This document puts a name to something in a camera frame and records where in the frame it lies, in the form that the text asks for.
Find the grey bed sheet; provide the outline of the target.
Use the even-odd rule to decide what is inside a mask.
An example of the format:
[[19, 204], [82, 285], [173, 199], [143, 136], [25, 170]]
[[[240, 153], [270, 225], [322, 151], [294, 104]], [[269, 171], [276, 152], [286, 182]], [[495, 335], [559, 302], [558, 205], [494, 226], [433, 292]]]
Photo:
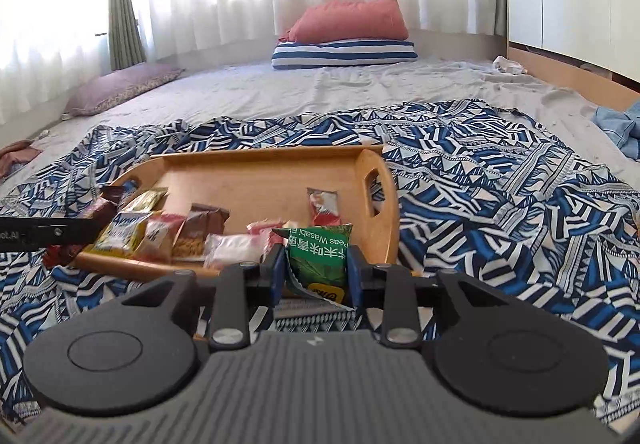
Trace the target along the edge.
[[13, 188], [70, 152], [93, 127], [198, 125], [213, 118], [261, 119], [331, 112], [396, 102], [476, 98], [526, 113], [578, 155], [606, 164], [624, 182], [639, 185], [639, 164], [626, 158], [595, 126], [596, 111], [578, 92], [531, 75], [503, 74], [488, 61], [421, 59], [388, 66], [277, 71], [267, 63], [229, 66], [191, 74], [89, 118], [56, 124], [37, 141], [40, 156], [6, 178]]

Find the white clear snack packet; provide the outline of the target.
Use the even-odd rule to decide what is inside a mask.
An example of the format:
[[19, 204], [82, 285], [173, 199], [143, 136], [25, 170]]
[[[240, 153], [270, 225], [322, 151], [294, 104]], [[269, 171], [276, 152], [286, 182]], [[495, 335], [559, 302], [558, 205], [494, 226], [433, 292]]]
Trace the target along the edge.
[[207, 236], [204, 245], [204, 266], [223, 268], [243, 262], [259, 263], [268, 247], [267, 235]]

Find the pink white snack packet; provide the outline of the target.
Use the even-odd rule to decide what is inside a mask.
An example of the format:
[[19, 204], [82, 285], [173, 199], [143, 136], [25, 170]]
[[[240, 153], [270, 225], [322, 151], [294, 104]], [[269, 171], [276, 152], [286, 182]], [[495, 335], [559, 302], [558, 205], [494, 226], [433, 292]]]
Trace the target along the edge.
[[134, 260], [169, 264], [172, 247], [185, 220], [179, 214], [154, 213], [146, 223], [144, 235], [134, 250]]

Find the dark red snack packet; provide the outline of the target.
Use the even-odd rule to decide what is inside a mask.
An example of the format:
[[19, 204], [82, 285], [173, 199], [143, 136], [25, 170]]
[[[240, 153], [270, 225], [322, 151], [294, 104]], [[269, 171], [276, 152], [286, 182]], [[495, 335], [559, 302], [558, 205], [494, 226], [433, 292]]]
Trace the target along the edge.
[[98, 239], [99, 234], [114, 219], [122, 199], [135, 190], [134, 184], [103, 186], [96, 201], [80, 215], [81, 219], [88, 219], [89, 224], [80, 225], [70, 242], [47, 248], [42, 257], [44, 268], [50, 271], [55, 266], [72, 263], [84, 248]]

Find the light blue clothing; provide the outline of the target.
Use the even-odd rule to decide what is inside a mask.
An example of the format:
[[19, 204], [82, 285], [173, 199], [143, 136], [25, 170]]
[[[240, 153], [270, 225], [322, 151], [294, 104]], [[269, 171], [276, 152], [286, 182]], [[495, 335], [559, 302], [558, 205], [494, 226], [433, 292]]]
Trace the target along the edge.
[[592, 122], [631, 160], [640, 158], [640, 101], [625, 111], [597, 107]]

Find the green wasabi peas packet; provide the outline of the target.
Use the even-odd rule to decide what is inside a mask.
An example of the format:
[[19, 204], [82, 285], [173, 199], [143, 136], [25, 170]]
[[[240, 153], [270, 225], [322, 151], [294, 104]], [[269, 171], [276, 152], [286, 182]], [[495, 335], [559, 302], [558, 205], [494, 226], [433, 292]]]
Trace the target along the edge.
[[290, 282], [294, 289], [344, 305], [346, 255], [352, 225], [280, 227], [273, 232], [286, 241]]

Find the purple floral pillow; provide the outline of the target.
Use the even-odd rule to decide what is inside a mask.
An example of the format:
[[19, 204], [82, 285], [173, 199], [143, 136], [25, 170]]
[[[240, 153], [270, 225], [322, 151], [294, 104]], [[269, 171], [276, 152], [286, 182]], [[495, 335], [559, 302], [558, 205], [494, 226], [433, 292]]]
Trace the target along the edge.
[[165, 63], [142, 62], [94, 78], [73, 92], [64, 117], [92, 117], [145, 92], [175, 81], [183, 70]]

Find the red white long snack bar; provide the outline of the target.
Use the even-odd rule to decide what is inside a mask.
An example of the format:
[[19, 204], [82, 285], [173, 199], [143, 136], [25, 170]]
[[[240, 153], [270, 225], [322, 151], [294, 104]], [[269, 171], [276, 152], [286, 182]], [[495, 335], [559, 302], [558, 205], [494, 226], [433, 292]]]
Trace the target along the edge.
[[311, 214], [312, 226], [337, 226], [342, 219], [338, 209], [338, 193], [321, 189], [308, 188], [307, 199]]

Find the red pink pillow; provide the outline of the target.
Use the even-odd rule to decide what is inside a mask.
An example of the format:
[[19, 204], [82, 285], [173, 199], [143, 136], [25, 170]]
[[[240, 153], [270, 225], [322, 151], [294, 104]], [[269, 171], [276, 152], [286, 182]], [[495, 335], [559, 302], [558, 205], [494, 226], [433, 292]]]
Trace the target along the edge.
[[280, 37], [280, 41], [319, 44], [352, 38], [407, 40], [408, 37], [397, 0], [336, 0], [308, 8]]

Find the gold foil snack packet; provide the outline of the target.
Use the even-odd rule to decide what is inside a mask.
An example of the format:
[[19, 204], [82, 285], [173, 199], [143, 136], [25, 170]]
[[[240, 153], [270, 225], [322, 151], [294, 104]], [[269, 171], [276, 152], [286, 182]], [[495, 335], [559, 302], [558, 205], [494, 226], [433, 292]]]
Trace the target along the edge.
[[162, 201], [167, 195], [166, 187], [150, 188], [142, 193], [139, 193], [136, 197], [129, 200], [120, 211], [124, 213], [148, 213], [152, 212], [157, 204]]

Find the blue white patterned blanket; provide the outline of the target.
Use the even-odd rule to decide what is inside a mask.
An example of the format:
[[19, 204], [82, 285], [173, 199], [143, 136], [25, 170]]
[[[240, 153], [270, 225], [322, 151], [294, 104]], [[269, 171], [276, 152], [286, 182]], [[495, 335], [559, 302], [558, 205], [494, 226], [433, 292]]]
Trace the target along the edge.
[[451, 268], [577, 323], [608, 353], [594, 409], [639, 407], [639, 193], [528, 115], [484, 101], [393, 104], [257, 120], [98, 126], [1, 199], [14, 216], [73, 217], [156, 155], [383, 146], [399, 198], [399, 259]]

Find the yellow American snack packet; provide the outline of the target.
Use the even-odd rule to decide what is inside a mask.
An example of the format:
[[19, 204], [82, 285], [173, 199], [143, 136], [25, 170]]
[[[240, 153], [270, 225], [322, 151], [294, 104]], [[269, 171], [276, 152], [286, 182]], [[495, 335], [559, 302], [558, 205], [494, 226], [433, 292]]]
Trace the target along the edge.
[[99, 235], [89, 252], [114, 257], [129, 257], [141, 242], [148, 212], [120, 212]]

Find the brown cloth on bed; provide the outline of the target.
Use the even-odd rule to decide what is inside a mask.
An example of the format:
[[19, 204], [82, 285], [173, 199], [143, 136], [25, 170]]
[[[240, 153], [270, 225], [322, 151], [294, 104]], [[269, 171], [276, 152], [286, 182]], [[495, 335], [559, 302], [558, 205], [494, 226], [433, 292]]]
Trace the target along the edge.
[[32, 141], [23, 139], [3, 147], [0, 151], [0, 177], [8, 177], [14, 167], [24, 165], [36, 159], [41, 150], [32, 147]]

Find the white crumpled cloth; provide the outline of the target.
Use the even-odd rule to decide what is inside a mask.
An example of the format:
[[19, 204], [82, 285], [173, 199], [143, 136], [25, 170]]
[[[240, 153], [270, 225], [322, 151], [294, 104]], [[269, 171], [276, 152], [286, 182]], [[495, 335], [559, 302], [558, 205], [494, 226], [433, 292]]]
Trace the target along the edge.
[[509, 74], [509, 75], [527, 74], [527, 70], [524, 68], [524, 66], [521, 65], [521, 63], [515, 60], [508, 59], [503, 56], [497, 56], [492, 62], [492, 67], [496, 71], [503, 74]]

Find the wooden serving tray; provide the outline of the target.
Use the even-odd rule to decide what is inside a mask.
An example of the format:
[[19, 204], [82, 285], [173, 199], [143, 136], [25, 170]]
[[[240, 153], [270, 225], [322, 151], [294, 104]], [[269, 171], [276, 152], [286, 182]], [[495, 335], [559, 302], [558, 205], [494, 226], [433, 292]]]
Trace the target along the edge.
[[371, 263], [393, 263], [399, 243], [396, 185], [378, 146], [329, 146], [190, 152], [154, 156], [117, 178], [141, 190], [164, 187], [165, 211], [191, 205], [229, 211], [228, 234], [249, 223], [284, 219], [308, 225], [308, 189], [335, 191], [352, 243]]

